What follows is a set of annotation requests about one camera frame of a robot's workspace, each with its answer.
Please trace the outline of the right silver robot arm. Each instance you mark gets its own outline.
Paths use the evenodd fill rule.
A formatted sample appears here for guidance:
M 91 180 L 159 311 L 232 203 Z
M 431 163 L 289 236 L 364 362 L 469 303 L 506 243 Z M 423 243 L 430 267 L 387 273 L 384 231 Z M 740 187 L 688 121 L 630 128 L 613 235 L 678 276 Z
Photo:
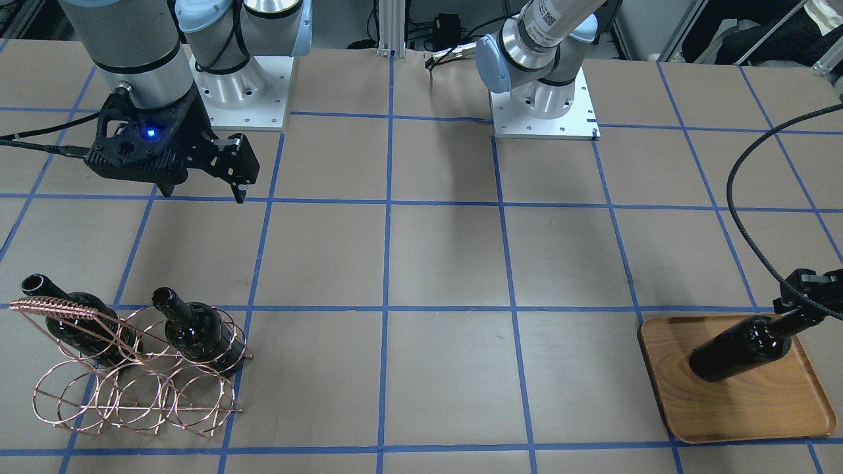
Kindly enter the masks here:
M 189 170 L 243 202 L 259 176 L 247 129 L 280 131 L 310 1 L 63 1 L 112 93 L 84 164 L 170 197 Z

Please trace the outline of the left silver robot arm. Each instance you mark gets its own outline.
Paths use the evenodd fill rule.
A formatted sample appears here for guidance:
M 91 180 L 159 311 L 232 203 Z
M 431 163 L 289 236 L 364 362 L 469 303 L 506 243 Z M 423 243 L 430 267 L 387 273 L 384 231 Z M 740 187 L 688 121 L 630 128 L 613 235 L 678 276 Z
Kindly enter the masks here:
M 517 17 L 476 42 L 479 77 L 509 93 L 528 116 L 557 119 L 571 107 L 575 81 L 596 38 L 601 1 L 529 1 Z

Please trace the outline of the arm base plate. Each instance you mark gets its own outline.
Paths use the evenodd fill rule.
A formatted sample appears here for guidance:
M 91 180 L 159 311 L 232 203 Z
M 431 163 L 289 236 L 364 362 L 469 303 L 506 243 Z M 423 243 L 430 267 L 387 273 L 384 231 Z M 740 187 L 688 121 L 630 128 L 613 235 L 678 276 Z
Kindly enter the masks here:
M 489 93 L 498 138 L 596 141 L 601 138 L 584 69 L 572 83 L 539 81 L 505 93 Z
M 227 75 L 193 70 L 213 129 L 282 132 L 295 66 L 293 57 L 257 56 Z

